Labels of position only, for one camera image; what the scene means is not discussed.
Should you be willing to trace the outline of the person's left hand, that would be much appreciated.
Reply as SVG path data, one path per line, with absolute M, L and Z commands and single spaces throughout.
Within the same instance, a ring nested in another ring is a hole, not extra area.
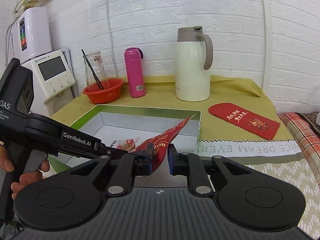
M 14 166 L 8 156 L 7 150 L 3 145 L 1 145 L 1 168 L 5 172 L 12 172 L 14 170 Z M 49 161 L 46 159 L 40 165 L 40 169 L 33 173 L 25 173 L 20 176 L 19 182 L 13 182 L 11 184 L 12 190 L 12 199 L 15 200 L 17 194 L 27 185 L 34 183 L 36 181 L 43 179 L 43 172 L 48 172 L 50 170 Z

